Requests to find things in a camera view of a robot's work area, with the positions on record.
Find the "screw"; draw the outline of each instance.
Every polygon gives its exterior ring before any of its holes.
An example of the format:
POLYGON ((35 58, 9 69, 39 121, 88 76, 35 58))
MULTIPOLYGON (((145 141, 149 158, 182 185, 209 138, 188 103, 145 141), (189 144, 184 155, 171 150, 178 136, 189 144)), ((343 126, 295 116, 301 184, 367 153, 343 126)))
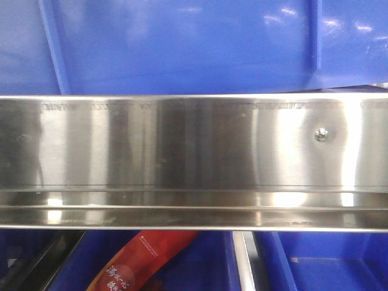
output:
POLYGON ((317 141, 327 141, 328 138, 329 132, 324 127, 321 127, 315 132, 315 139, 317 141))

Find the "polished metal surface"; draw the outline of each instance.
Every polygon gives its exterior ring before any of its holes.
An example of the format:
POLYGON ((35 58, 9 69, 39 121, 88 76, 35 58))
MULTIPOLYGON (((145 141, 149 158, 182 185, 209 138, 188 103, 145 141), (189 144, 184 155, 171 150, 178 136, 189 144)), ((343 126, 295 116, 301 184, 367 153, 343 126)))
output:
POLYGON ((388 230, 385 93, 3 96, 0 128, 3 227, 388 230))

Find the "metal strip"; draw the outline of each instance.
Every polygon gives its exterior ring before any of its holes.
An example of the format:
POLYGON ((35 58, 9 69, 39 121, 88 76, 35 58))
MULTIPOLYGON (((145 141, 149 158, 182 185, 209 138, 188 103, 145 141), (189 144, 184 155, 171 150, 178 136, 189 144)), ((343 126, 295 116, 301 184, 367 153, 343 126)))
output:
POLYGON ((0 226, 388 230, 388 94, 3 96, 0 226))

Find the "blue plastic crate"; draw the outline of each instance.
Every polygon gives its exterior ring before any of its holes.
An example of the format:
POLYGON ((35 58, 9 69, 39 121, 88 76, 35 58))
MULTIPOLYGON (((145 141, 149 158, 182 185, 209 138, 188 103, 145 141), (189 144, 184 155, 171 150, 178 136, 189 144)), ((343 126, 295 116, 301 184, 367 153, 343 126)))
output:
POLYGON ((257 233, 273 291, 388 290, 388 235, 257 233))
POLYGON ((386 0, 0 0, 0 94, 384 82, 387 10, 386 0))
MULTIPOLYGON (((91 230, 69 256, 49 291, 85 291, 99 271, 137 232, 91 230)), ((153 277, 168 291, 239 291, 230 232, 202 232, 153 277)))
POLYGON ((0 279, 6 276, 10 262, 34 259, 53 237, 52 230, 0 230, 0 279))

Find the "stainless steel shelf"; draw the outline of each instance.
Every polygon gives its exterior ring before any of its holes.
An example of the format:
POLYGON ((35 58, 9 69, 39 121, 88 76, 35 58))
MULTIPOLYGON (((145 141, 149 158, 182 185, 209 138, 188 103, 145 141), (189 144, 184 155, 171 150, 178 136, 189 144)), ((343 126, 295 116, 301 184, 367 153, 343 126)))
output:
POLYGON ((388 231, 388 94, 3 96, 0 227, 388 231))

